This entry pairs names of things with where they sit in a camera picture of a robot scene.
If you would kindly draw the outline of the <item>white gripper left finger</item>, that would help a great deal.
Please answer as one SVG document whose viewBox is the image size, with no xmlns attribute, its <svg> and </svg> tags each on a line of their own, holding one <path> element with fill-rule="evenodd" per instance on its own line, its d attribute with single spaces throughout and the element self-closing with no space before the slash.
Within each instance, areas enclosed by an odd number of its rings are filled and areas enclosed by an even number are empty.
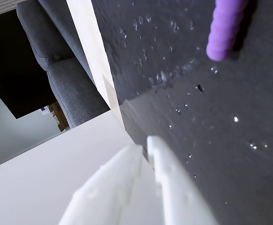
<svg viewBox="0 0 273 225">
<path fill-rule="evenodd" d="M 143 147 L 131 145 L 77 189 L 61 225 L 162 225 L 162 200 Z"/>
</svg>

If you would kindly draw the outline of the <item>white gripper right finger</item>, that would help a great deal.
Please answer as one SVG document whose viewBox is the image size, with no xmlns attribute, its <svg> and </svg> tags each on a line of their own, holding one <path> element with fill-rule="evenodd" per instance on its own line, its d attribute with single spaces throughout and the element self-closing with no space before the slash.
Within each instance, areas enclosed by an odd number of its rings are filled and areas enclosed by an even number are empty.
<svg viewBox="0 0 273 225">
<path fill-rule="evenodd" d="M 217 225 L 207 201 L 169 145 L 158 136 L 147 137 L 148 162 L 162 188 L 166 225 Z"/>
</svg>

